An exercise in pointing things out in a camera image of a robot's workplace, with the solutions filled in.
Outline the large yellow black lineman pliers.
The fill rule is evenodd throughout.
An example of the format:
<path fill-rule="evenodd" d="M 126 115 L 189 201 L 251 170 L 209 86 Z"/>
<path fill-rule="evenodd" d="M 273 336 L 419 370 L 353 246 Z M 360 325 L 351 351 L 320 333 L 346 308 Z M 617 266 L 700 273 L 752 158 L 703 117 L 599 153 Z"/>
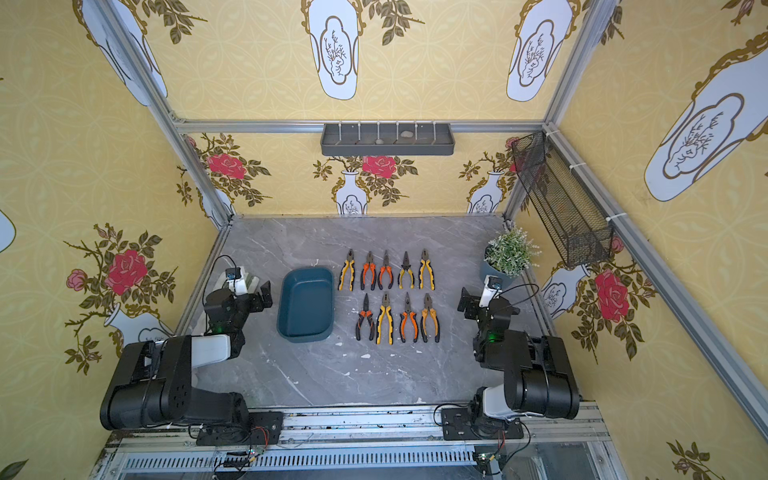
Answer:
<path fill-rule="evenodd" d="M 430 335 L 429 324 L 432 324 L 433 335 Z M 427 343 L 430 338 L 432 338 L 435 343 L 440 342 L 440 322 L 437 311 L 434 308 L 431 295 L 429 293 L 424 295 L 424 306 L 421 313 L 420 332 L 423 342 Z"/>

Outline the yellow black combination pliers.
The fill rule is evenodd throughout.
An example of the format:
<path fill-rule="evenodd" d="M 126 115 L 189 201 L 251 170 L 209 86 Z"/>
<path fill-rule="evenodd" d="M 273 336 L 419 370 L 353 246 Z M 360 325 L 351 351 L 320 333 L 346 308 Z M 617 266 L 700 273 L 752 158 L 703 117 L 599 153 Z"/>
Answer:
<path fill-rule="evenodd" d="M 421 253 L 418 278 L 420 289 L 429 289 L 431 291 L 436 289 L 434 270 L 427 249 L 423 249 Z"/>

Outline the orange black combination pliers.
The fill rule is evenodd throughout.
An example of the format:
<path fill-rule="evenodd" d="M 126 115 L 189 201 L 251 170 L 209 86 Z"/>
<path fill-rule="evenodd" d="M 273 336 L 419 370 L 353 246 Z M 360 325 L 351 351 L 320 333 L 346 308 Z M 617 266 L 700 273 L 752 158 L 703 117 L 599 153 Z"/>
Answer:
<path fill-rule="evenodd" d="M 401 313 L 399 334 L 402 343 L 408 340 L 408 328 L 412 330 L 412 341 L 416 343 L 419 339 L 419 326 L 416 321 L 416 313 L 412 308 L 410 294 L 405 294 L 404 310 Z"/>

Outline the yellow black long-nose pliers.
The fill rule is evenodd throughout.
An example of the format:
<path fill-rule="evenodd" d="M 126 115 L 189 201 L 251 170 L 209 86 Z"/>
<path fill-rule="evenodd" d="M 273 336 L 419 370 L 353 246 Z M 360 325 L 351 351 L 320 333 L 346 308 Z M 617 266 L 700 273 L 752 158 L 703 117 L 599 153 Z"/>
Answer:
<path fill-rule="evenodd" d="M 405 252 L 403 254 L 400 272 L 398 276 L 398 287 L 400 289 L 404 289 L 406 286 L 409 286 L 410 289 L 413 289 L 415 287 L 415 276 L 412 270 L 412 265 L 410 263 L 408 252 Z"/>

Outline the yellow black deli pliers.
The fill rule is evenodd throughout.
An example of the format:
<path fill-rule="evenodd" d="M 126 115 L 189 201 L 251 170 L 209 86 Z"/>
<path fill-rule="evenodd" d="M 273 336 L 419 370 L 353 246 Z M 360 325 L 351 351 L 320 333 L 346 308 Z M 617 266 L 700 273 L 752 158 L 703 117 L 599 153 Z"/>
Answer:
<path fill-rule="evenodd" d="M 381 344 L 384 339 L 387 340 L 389 345 L 393 344 L 393 324 L 394 320 L 391 312 L 390 296 L 388 293 L 384 293 L 376 325 L 377 330 L 375 341 L 377 345 Z"/>

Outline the orange black upside-down long-nose pliers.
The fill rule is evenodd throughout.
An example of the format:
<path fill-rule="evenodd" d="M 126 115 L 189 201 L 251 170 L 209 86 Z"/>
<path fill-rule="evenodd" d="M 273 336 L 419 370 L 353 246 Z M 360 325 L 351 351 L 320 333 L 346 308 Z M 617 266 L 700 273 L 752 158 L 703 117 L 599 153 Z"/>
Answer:
<path fill-rule="evenodd" d="M 373 320 L 373 312 L 370 309 L 370 301 L 368 294 L 365 294 L 363 299 L 362 309 L 358 312 L 358 320 L 355 325 L 355 338 L 357 341 L 362 339 L 362 327 L 367 323 L 369 327 L 368 340 L 373 341 L 376 337 L 375 321 Z"/>

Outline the orange black needle pliers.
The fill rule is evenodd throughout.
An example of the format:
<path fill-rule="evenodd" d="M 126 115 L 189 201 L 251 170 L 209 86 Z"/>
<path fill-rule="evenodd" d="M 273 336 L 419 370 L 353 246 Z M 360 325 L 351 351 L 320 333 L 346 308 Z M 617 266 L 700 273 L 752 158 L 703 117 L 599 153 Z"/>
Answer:
<path fill-rule="evenodd" d="M 375 290 L 377 287 L 377 280 L 378 275 L 375 258 L 373 252 L 369 251 L 366 255 L 365 262 L 363 264 L 363 270 L 360 276 L 360 289 L 369 289 L 371 291 Z"/>

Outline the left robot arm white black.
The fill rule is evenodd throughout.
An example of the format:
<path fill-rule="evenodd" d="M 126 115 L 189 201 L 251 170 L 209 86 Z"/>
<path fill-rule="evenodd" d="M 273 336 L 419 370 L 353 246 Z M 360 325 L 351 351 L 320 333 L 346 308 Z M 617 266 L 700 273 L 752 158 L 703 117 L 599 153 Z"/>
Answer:
<path fill-rule="evenodd" d="M 247 430 L 249 413 L 243 396 L 196 388 L 192 373 L 238 357 L 248 317 L 272 305 L 269 281 L 241 295 L 219 288 L 204 301 L 209 332 L 126 345 L 100 407 L 101 425 L 107 430 L 165 424 Z"/>

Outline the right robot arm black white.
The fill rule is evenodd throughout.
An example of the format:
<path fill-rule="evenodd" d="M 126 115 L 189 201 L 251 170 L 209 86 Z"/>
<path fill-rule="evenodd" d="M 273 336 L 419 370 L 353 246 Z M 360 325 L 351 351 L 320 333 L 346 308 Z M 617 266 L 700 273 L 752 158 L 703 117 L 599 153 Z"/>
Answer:
<path fill-rule="evenodd" d="M 457 310 L 478 327 L 473 338 L 475 360 L 503 374 L 501 384 L 477 390 L 468 405 L 472 421 L 493 425 L 509 422 L 517 414 L 577 416 L 580 394 L 562 338 L 512 330 L 512 317 L 520 309 L 501 296 L 477 296 L 463 289 Z"/>

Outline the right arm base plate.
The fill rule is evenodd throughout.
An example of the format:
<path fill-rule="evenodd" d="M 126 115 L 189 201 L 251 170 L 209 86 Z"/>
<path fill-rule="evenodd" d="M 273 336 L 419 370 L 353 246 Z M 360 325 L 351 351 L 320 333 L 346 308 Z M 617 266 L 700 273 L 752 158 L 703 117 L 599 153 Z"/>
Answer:
<path fill-rule="evenodd" d="M 439 417 L 443 438 L 449 441 L 519 440 L 525 437 L 519 420 L 487 417 L 481 410 L 474 412 L 469 407 L 442 408 Z"/>

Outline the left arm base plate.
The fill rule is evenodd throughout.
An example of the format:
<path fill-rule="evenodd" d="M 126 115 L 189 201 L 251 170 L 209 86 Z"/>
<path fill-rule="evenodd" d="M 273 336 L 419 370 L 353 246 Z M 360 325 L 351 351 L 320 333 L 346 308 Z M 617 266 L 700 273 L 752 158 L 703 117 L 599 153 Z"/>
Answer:
<path fill-rule="evenodd" d="M 242 423 L 202 425 L 195 442 L 197 446 L 276 445 L 283 421 L 281 411 L 250 412 Z"/>

